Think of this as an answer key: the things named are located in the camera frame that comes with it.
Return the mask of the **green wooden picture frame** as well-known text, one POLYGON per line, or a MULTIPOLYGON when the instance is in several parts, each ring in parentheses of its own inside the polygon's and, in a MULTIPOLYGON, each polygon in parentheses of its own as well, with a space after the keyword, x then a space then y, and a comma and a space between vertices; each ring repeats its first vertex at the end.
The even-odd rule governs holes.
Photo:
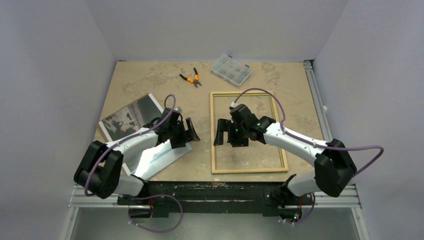
MULTIPOLYGON (((210 100, 210 140, 214 143, 217 132, 218 119, 230 119, 229 106, 231 102, 242 93, 239 91, 212 91, 210 100)), ((255 114, 268 116, 277 121, 277 103, 267 93, 252 90, 238 100, 239 103, 248 104, 250 108, 262 107, 255 114)), ((227 142, 228 134, 224 133, 224 144, 211 145, 211 173, 220 174, 268 174, 287 173, 289 164, 286 151, 258 141, 249 141, 249 146, 232 147, 227 142)))

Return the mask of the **glossy photo print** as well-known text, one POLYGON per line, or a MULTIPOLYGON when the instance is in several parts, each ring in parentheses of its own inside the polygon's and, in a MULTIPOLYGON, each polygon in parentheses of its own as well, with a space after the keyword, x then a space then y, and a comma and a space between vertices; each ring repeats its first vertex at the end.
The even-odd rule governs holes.
MULTIPOLYGON (((104 142, 112 142, 135 133, 143 125, 160 117, 162 112, 162 106, 149 93, 104 117, 96 128, 104 142)), ((128 157, 122 168, 126 175, 149 180, 191 150, 188 143, 185 147, 172 149, 171 143, 166 141, 128 157)))

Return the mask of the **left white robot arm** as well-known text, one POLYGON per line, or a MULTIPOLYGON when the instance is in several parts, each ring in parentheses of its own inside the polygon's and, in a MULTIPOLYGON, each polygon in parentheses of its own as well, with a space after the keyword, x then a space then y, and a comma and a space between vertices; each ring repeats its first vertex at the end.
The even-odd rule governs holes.
POLYGON ((112 194, 129 196, 138 205, 146 203, 149 191, 145 180, 121 173, 122 165, 145 150, 168 142, 171 149, 186 147, 189 142, 201 139, 191 118, 167 107, 161 116, 145 124, 137 132, 107 143, 93 141, 87 148, 73 180, 84 188, 87 197, 106 199, 112 194))

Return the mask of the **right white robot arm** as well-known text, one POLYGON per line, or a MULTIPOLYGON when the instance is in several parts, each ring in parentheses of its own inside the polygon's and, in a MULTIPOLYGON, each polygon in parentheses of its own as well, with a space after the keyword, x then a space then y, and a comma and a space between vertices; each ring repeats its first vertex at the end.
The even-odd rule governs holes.
POLYGON ((313 166, 312 172, 293 174, 283 183, 280 196, 288 204, 314 192, 339 197, 357 173, 357 167, 340 140, 326 142, 307 138, 281 127, 273 118, 257 118, 244 104, 231 107, 229 114, 230 119, 220 118, 217 121, 214 146, 223 145, 224 133, 227 133, 227 142, 233 148, 247 147, 249 141, 257 141, 286 150, 313 166))

